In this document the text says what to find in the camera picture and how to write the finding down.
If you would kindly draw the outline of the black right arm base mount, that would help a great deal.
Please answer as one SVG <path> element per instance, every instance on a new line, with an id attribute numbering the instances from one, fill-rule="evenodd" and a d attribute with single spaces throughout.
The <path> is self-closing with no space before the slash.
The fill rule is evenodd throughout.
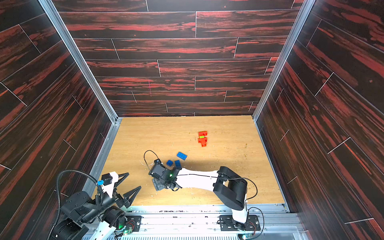
<path id="1" fill-rule="evenodd" d="M 260 221 L 257 215 L 248 215 L 245 223 L 237 222 L 230 215 L 220 215 L 217 224 L 222 232 L 230 231 L 253 231 L 261 230 Z"/>

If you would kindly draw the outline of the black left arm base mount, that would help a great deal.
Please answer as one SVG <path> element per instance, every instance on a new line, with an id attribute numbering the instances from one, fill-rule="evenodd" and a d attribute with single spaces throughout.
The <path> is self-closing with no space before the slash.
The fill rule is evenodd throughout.
<path id="1" fill-rule="evenodd" d="M 123 235 L 130 235 L 139 232 L 142 224 L 142 216 L 126 216 L 126 226 L 123 229 Z"/>

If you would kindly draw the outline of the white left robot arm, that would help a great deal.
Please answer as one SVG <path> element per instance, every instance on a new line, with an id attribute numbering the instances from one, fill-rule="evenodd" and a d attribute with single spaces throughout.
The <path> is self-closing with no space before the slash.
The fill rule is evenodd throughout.
<path id="1" fill-rule="evenodd" d="M 77 170 L 64 170 L 56 180 L 56 190 L 61 190 L 61 178 L 67 173 L 77 173 L 87 177 L 95 184 L 97 193 L 91 198 L 85 191 L 76 192 L 63 204 L 58 195 L 57 217 L 48 234 L 49 240 L 81 240 L 89 231 L 88 225 L 99 220 L 92 240 L 106 240 L 131 234 L 135 223 L 129 220 L 122 207 L 129 208 L 142 189 L 140 186 L 121 195 L 117 187 L 129 176 L 129 173 L 111 172 L 97 180 L 89 174 Z"/>

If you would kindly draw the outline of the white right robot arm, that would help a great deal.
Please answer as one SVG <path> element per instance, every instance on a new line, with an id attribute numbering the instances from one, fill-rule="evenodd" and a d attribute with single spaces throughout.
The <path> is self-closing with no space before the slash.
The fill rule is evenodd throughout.
<path id="1" fill-rule="evenodd" d="M 247 221 L 247 181 L 228 167 L 217 171 L 201 172 L 185 168 L 166 168 L 160 160 L 155 160 L 149 176 L 156 191 L 168 189 L 194 188 L 214 193 L 220 201 L 232 210 L 233 224 L 240 228 Z"/>

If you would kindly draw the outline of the small blue square brick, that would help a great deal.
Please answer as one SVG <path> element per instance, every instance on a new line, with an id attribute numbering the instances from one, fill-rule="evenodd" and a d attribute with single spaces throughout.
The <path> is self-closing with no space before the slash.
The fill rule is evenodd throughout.
<path id="1" fill-rule="evenodd" d="M 173 166 L 173 164 L 174 164 L 174 162 L 173 162 L 173 161 L 171 161 L 171 160 L 168 160 L 168 161 L 167 161 L 167 166 L 169 166 L 169 167 L 172 167 L 172 166 Z"/>

